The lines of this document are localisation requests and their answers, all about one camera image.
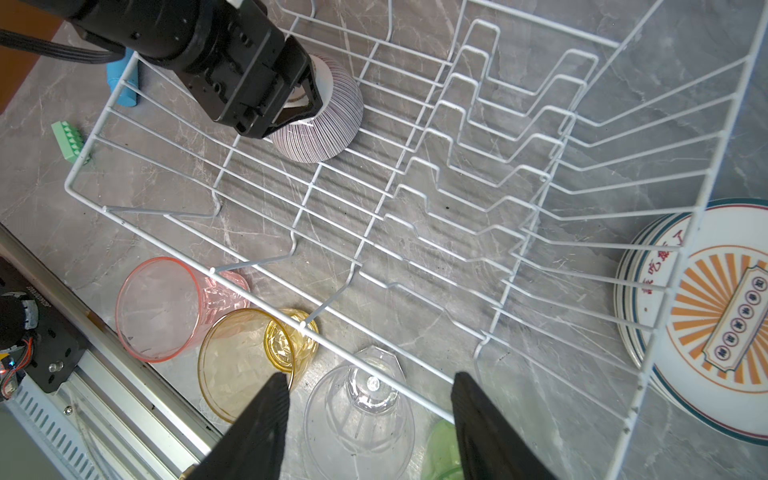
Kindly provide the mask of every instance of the blue handle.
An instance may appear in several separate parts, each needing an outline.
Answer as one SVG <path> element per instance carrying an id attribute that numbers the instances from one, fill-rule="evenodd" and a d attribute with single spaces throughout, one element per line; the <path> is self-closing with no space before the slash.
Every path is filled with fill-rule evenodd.
<path id="1" fill-rule="evenodd" d="M 123 71 L 125 71 L 125 68 L 128 66 L 128 61 L 131 60 L 131 55 L 133 54 L 133 50 L 126 48 L 125 57 L 122 60 L 113 61 L 107 64 L 107 83 L 109 84 L 110 91 L 114 91 L 114 88 L 118 86 L 120 76 L 122 76 Z M 136 68 L 131 72 L 131 75 L 126 78 L 126 81 L 134 87 L 139 88 L 138 65 L 136 65 Z M 130 88 L 123 88 L 123 91 L 120 92 L 120 97 L 118 97 L 118 105 L 122 105 L 124 107 L 135 107 L 136 102 L 136 92 Z"/>

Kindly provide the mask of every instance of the orange sunburst pattern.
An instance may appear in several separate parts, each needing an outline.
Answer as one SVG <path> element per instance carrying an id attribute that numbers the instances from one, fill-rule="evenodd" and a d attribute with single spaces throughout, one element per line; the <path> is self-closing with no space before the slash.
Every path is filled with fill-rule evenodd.
<path id="1" fill-rule="evenodd" d="M 761 269 L 766 262 L 768 254 L 764 252 L 731 245 L 695 253 L 667 326 L 675 348 L 691 367 L 717 385 L 740 392 L 768 392 L 768 322 L 761 313 L 764 310 L 744 310 L 745 315 L 758 316 L 742 323 L 738 318 L 742 301 L 734 296 L 756 292 L 744 282 L 749 280 L 751 285 L 752 277 L 758 274 L 763 278 Z M 762 291 L 757 292 L 760 298 Z M 763 296 L 768 298 L 768 291 Z M 743 332 L 736 339 L 734 328 Z"/>

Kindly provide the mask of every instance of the wire dish rack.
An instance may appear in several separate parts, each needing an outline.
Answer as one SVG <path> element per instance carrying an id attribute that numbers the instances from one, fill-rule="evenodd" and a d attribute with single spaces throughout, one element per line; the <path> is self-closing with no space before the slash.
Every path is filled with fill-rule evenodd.
<path id="1" fill-rule="evenodd" d="M 616 478 L 768 13 L 755 7 L 741 43 L 723 46 L 683 35 L 707 17 L 672 0 L 628 2 L 633 25 L 426 3 L 270 6 L 288 35 L 359 82 L 363 124 L 337 158 L 292 164 L 268 140 L 235 136 L 134 55 L 67 192 L 291 326 L 304 323 L 278 309 L 311 305 L 321 329 L 306 335 L 444 419 L 454 372 L 473 371 L 555 473 Z M 153 79 L 141 89 L 125 81 L 140 63 Z M 122 88 L 166 120 L 117 107 Z M 127 145 L 128 130 L 146 142 Z M 140 175 L 143 200 L 99 190 L 91 153 Z M 157 175 L 178 190 L 153 190 Z M 692 214 L 681 247 L 631 244 L 680 212 Z M 625 249 L 679 252 L 669 283 L 614 278 Z M 220 275 L 233 269 L 250 272 L 253 292 Z M 614 316 L 615 284 L 664 292 L 642 327 L 654 340 L 640 369 L 617 334 L 637 324 Z M 357 359 L 366 343 L 406 361 L 408 384 Z M 564 460 L 563 444 L 588 467 Z"/>

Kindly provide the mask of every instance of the white wire rack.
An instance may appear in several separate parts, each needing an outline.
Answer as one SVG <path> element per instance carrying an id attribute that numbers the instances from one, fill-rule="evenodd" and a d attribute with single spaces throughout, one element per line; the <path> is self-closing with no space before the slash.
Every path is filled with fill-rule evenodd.
<path id="1" fill-rule="evenodd" d="M 453 372 L 432 365 L 398 342 L 390 340 L 389 332 L 369 327 L 334 306 L 353 281 L 368 282 L 380 289 L 399 290 L 412 296 L 429 308 L 444 313 L 449 322 L 463 332 L 462 335 L 474 337 L 477 342 L 474 351 L 476 359 L 489 343 L 503 345 L 610 417 L 615 417 L 619 421 L 616 445 L 604 473 L 605 478 L 613 479 L 621 470 L 647 391 L 657 333 L 665 327 L 669 317 L 685 260 L 703 209 L 710 199 L 768 22 L 768 11 L 763 8 L 756 24 L 750 26 L 754 31 L 751 42 L 745 45 L 739 55 L 695 77 L 689 75 L 690 78 L 686 78 L 681 74 L 672 82 L 668 81 L 671 83 L 669 85 L 659 82 L 660 86 L 653 94 L 645 92 L 635 95 L 635 92 L 621 85 L 621 81 L 615 78 L 611 80 L 611 76 L 620 69 L 620 62 L 631 65 L 634 61 L 631 52 L 641 43 L 644 28 L 650 28 L 654 15 L 657 15 L 663 3 L 664 0 L 653 2 L 637 24 L 631 26 L 624 40 L 614 41 L 489 0 L 463 0 L 452 13 L 455 21 L 450 31 L 446 29 L 443 32 L 447 42 L 440 48 L 444 51 L 428 45 L 420 48 L 419 42 L 409 44 L 400 41 L 396 27 L 396 24 L 400 24 L 398 7 L 393 7 L 392 0 L 386 6 L 380 5 L 387 19 L 386 31 L 379 32 L 383 35 L 348 28 L 342 15 L 330 16 L 329 20 L 317 18 L 318 7 L 314 1 L 297 8 L 305 13 L 278 4 L 279 10 L 270 14 L 277 14 L 277 21 L 286 26 L 284 31 L 295 35 L 310 51 L 329 51 L 348 59 L 353 75 L 363 89 L 366 120 L 356 141 L 339 159 L 312 166 L 311 178 L 308 180 L 281 161 L 265 160 L 242 148 L 243 139 L 239 136 L 233 141 L 225 141 L 217 134 L 207 133 L 200 125 L 166 106 L 163 98 L 125 82 L 130 71 L 137 64 L 143 63 L 138 55 L 134 55 L 68 175 L 66 189 L 82 203 L 237 291 L 284 322 L 300 329 L 305 326 L 305 323 L 296 323 L 283 315 L 258 295 L 240 290 L 219 273 L 232 269 L 255 269 L 263 278 L 315 304 L 316 309 L 307 321 L 321 313 L 333 315 L 372 341 L 386 346 L 450 384 Z M 342 18 L 341 25 L 333 20 L 339 17 Z M 510 77 L 515 75 L 509 74 L 509 70 L 505 70 L 502 64 L 509 49 L 514 47 L 515 31 L 510 31 L 513 27 L 525 31 L 535 30 L 542 35 L 550 35 L 553 40 L 550 45 L 546 45 L 544 53 L 536 45 L 525 46 L 527 51 L 533 52 L 532 60 L 526 61 L 527 68 L 539 72 L 538 75 L 525 77 L 527 86 L 511 81 Z M 183 95 L 192 102 L 189 93 L 170 74 L 143 64 L 159 75 L 166 85 L 170 85 L 173 95 Z M 205 154 L 185 146 L 183 141 L 172 140 L 159 133 L 155 127 L 143 124 L 141 119 L 133 118 L 125 110 L 116 108 L 115 102 L 123 88 L 134 90 L 143 102 L 164 111 L 170 122 L 185 126 L 222 148 L 226 157 L 223 161 L 209 159 Z M 622 91 L 627 91 L 629 95 L 622 97 Z M 593 99 L 591 107 L 587 105 L 590 98 Z M 602 113 L 597 115 L 607 119 L 596 120 L 589 113 L 599 111 L 595 105 L 603 107 Z M 201 179 L 195 173 L 171 166 L 167 158 L 144 154 L 110 139 L 105 130 L 108 121 L 130 125 L 161 139 L 178 154 L 213 169 L 215 179 Z M 129 154 L 151 164 L 153 168 L 182 177 L 198 190 L 210 191 L 212 209 L 189 212 L 130 204 L 112 205 L 104 204 L 99 198 L 86 196 L 81 192 L 83 186 L 82 182 L 78 182 L 78 175 L 84 170 L 84 159 L 97 145 L 113 152 Z M 692 154 L 690 149 L 697 149 L 697 152 Z M 254 167 L 268 170 L 270 174 L 282 179 L 278 180 L 278 184 L 298 186 L 300 200 L 280 193 L 274 183 L 259 182 L 247 174 L 238 173 L 230 166 L 234 157 L 243 158 Z M 664 165 L 676 167 L 660 168 L 658 163 L 654 163 L 657 159 L 666 160 Z M 349 164 L 374 167 L 384 174 L 380 181 L 371 180 L 366 175 L 356 173 L 357 170 L 346 167 Z M 643 164 L 652 167 L 643 168 Z M 618 183 L 611 177 L 616 171 L 622 172 L 623 180 Z M 410 180 L 419 175 L 429 181 L 414 186 L 419 182 Z M 345 188 L 324 187 L 321 179 L 328 176 L 335 178 Z M 242 200 L 224 188 L 226 182 L 278 201 L 283 211 L 290 212 L 293 220 L 285 221 L 272 210 Z M 667 190 L 685 190 L 690 195 L 662 200 L 660 204 L 640 209 L 637 209 L 637 205 L 645 204 L 639 201 L 611 203 L 611 199 L 615 198 L 632 199 L 633 196 L 648 195 L 660 185 L 664 185 Z M 356 192 L 361 191 L 372 198 L 370 205 L 356 198 Z M 424 233 L 434 229 L 421 227 L 418 221 L 408 220 L 412 218 L 409 215 L 388 207 L 408 196 L 415 196 L 418 200 L 415 204 L 411 203 L 412 210 L 422 205 L 424 214 L 421 222 L 436 223 L 443 232 L 470 239 L 466 243 L 479 241 L 489 235 L 499 235 L 503 255 L 483 250 L 482 242 L 471 253 L 460 253 L 457 251 L 460 249 L 436 240 L 437 236 Z M 218 240 L 196 227 L 196 219 L 214 218 L 220 214 L 223 199 L 283 231 L 285 238 L 290 239 L 287 253 L 277 257 L 249 258 L 240 252 L 238 245 Z M 338 211 L 355 211 L 364 219 L 364 227 L 355 229 L 336 220 L 327 213 L 327 209 L 314 207 L 317 204 L 313 201 L 318 199 L 333 205 L 332 209 Z M 438 207 L 446 204 L 456 205 L 469 214 L 462 219 L 448 215 L 448 207 L 445 212 L 438 210 Z M 692 213 L 686 240 L 681 247 L 637 246 L 629 243 L 634 235 L 633 228 L 649 222 L 654 216 L 680 212 Z M 126 217 L 138 220 L 129 221 Z M 138 225 L 142 218 L 149 217 L 165 219 L 222 250 L 233 261 L 214 267 L 204 265 L 193 258 L 184 245 L 161 240 L 149 228 Z M 468 226 L 470 222 L 465 220 L 472 217 L 482 219 L 480 223 L 485 224 L 479 227 Z M 321 240 L 319 235 L 303 227 L 303 220 L 307 218 L 322 223 L 331 235 L 338 234 L 351 240 L 356 244 L 356 249 L 346 251 L 327 240 L 328 236 Z M 436 252 L 446 264 L 477 265 L 494 272 L 498 291 L 488 288 L 488 284 L 474 283 L 459 275 L 453 276 L 450 269 L 440 268 L 439 263 L 428 264 L 417 260 L 418 257 L 411 258 L 399 252 L 396 247 L 378 239 L 373 233 L 381 224 L 404 227 L 410 231 L 414 242 Z M 579 234 L 581 230 L 578 229 L 570 237 L 555 233 L 565 231 L 573 224 L 586 225 L 588 230 L 596 224 L 621 224 L 629 227 L 605 239 L 599 235 Z M 297 245 L 303 242 L 312 243 L 337 260 L 348 263 L 346 282 L 334 294 L 316 298 L 305 286 L 292 283 L 268 268 L 271 264 L 288 261 L 294 256 Z M 537 251 L 537 248 L 545 249 L 548 254 Z M 416 271 L 433 283 L 444 283 L 452 291 L 476 298 L 491 313 L 479 323 L 458 321 L 449 307 L 434 300 L 417 286 L 384 278 L 372 271 L 374 269 L 370 269 L 369 263 L 365 261 L 365 252 L 370 249 L 383 253 L 388 261 L 404 263 L 410 271 Z M 667 285 L 647 285 L 615 279 L 610 269 L 590 273 L 588 268 L 570 268 L 571 264 L 565 259 L 586 251 L 583 249 L 607 252 L 608 256 L 621 254 L 623 249 L 674 250 L 679 251 L 680 255 L 675 260 L 674 271 Z M 614 284 L 643 287 L 664 291 L 664 301 L 652 328 L 638 326 L 616 318 L 608 306 L 596 308 L 591 306 L 594 303 L 583 302 L 583 298 L 575 300 L 566 294 L 558 295 L 557 289 L 539 289 L 534 281 L 537 278 L 580 283 L 589 291 L 607 292 Z M 599 303 L 602 297 L 595 294 L 595 298 Z M 529 310 L 515 308 L 515 305 L 523 304 L 524 301 L 528 301 Z M 598 324 L 628 325 L 650 331 L 652 340 L 642 367 L 636 369 L 602 346 L 587 346 L 542 324 L 536 319 L 536 314 L 548 309 L 561 312 L 554 318 L 556 323 L 582 331 L 591 331 L 590 328 Z M 535 335 L 548 337 L 556 344 L 565 345 L 590 356 L 598 363 L 632 376 L 631 394 L 625 402 L 607 401 L 589 386 L 581 385 L 565 375 L 557 366 L 516 346 L 513 339 L 505 337 L 506 334 L 498 330 L 501 324 L 515 323 L 528 327 Z M 383 375 L 324 335 L 309 329 L 304 329 L 304 332 L 341 358 L 377 375 L 429 411 L 449 421 L 453 420 L 449 411 L 424 396 L 415 386 L 405 385 Z"/>

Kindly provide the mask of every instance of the stacked plates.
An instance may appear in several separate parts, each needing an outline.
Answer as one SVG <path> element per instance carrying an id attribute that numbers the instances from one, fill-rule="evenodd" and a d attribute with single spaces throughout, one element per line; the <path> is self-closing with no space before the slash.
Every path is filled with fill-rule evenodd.
<path id="1" fill-rule="evenodd" d="M 645 227 L 639 245 L 679 246 L 689 214 Z M 736 439 L 768 445 L 768 201 L 710 202 L 660 333 L 652 385 L 681 409 Z M 665 286 L 677 253 L 628 250 L 617 278 Z M 616 316 L 653 326 L 664 292 L 616 285 Z M 650 332 L 619 325 L 639 366 Z"/>

